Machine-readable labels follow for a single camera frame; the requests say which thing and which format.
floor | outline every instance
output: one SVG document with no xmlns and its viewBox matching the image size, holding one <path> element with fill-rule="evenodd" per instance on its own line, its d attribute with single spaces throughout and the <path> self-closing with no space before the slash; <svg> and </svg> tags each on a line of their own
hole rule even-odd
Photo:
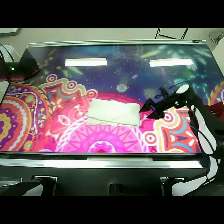
<svg viewBox="0 0 224 224">
<path fill-rule="evenodd" d="M 179 36 L 183 28 L 161 28 L 170 36 Z M 211 50 L 215 43 L 209 39 L 209 33 L 224 28 L 189 28 L 185 40 L 203 39 Z M 157 28 L 22 28 L 17 36 L 0 37 L 0 43 L 10 44 L 22 55 L 29 43 L 46 41 L 72 40 L 124 40 L 124 39 L 154 39 Z"/>
</svg>

tabletop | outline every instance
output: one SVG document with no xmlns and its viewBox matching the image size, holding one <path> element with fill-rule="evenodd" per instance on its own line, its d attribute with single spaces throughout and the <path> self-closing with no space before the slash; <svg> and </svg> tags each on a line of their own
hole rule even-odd
<svg viewBox="0 0 224 224">
<path fill-rule="evenodd" d="M 141 113 L 139 127 L 87 125 L 90 102 L 98 98 L 142 106 L 159 94 L 161 86 L 184 81 L 192 83 L 205 104 L 224 102 L 222 73 L 202 42 L 33 44 L 22 59 L 26 52 L 40 72 L 7 90 L 0 107 L 1 151 L 200 153 L 187 108 L 170 108 L 160 120 Z M 190 59 L 192 64 L 150 65 L 160 59 Z"/>
</svg>

table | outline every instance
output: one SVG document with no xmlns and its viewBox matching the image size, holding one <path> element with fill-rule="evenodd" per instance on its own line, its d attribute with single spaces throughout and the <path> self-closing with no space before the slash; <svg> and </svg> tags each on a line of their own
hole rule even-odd
<svg viewBox="0 0 224 224">
<path fill-rule="evenodd" d="M 13 83 L 0 108 L 0 150 L 41 153 L 200 153 L 186 108 L 141 126 L 89 126 L 93 98 L 135 102 L 190 80 L 205 104 L 224 101 L 224 81 L 202 41 L 132 40 L 30 44 L 41 71 Z M 66 59 L 106 58 L 106 66 L 65 66 Z M 150 67 L 150 60 L 191 59 L 193 65 Z"/>
</svg>

white towel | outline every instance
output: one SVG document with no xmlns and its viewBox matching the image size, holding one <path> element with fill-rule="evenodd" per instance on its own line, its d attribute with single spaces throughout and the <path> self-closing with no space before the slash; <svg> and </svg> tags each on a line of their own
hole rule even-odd
<svg viewBox="0 0 224 224">
<path fill-rule="evenodd" d="M 137 103 L 93 99 L 87 113 L 87 124 L 139 126 L 139 110 L 140 105 Z"/>
</svg>

